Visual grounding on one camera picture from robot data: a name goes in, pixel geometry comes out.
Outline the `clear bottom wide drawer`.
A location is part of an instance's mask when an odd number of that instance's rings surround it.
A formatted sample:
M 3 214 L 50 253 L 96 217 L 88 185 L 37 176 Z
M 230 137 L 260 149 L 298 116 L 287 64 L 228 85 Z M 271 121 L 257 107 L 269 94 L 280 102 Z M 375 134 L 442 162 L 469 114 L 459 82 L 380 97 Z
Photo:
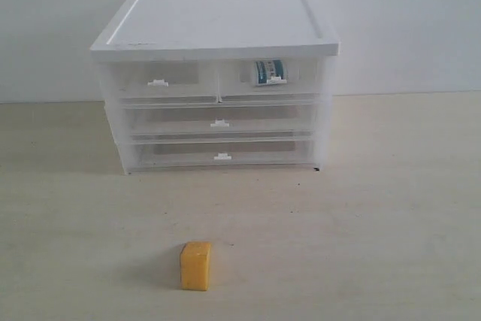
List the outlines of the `clear bottom wide drawer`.
M 234 142 L 142 144 L 136 146 L 140 168 L 209 165 L 285 165 L 312 163 L 309 138 Z

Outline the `white plastic drawer cabinet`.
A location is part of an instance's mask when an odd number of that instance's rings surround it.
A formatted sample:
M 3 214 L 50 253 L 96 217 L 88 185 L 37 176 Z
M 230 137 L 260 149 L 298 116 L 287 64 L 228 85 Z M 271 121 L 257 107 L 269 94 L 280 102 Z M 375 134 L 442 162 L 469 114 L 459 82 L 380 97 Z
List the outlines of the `white plastic drawer cabinet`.
M 134 174 L 322 169 L 339 50 L 321 0 L 126 0 L 90 53 Z

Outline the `white blue medicine bottle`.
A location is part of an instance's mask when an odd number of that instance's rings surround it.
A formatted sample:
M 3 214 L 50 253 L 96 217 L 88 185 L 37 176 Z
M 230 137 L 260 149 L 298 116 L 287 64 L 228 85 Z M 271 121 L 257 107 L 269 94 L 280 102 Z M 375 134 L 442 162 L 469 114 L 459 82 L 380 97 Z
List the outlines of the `white blue medicine bottle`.
M 256 60 L 251 64 L 251 84 L 255 87 L 287 84 L 287 69 L 280 59 Z

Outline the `yellow sponge block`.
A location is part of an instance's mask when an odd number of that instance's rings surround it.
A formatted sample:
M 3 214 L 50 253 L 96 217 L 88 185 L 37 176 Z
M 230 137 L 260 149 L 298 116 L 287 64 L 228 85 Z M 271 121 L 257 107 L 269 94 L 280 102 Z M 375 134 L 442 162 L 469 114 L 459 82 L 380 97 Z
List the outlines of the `yellow sponge block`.
M 187 242 L 180 253 L 181 288 L 191 291 L 207 291 L 210 279 L 211 243 Z

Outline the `clear middle wide drawer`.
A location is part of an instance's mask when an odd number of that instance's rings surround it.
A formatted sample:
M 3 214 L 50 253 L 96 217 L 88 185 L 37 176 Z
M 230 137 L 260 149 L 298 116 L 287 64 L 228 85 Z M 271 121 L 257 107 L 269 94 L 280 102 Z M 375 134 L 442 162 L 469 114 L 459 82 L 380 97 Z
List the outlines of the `clear middle wide drawer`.
M 316 111 L 314 104 L 127 108 L 126 117 L 134 136 L 276 132 L 310 130 Z

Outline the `clear wide drawer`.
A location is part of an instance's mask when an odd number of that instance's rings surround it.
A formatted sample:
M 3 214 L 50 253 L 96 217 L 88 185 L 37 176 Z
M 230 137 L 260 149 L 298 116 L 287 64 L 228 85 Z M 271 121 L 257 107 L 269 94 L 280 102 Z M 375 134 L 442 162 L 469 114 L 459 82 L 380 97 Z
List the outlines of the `clear wide drawer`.
M 136 146 L 140 168 L 209 165 L 285 165 L 312 163 L 309 138 L 234 142 L 142 144 Z
M 134 136 L 276 132 L 310 130 L 316 111 L 314 104 L 127 108 L 126 117 Z

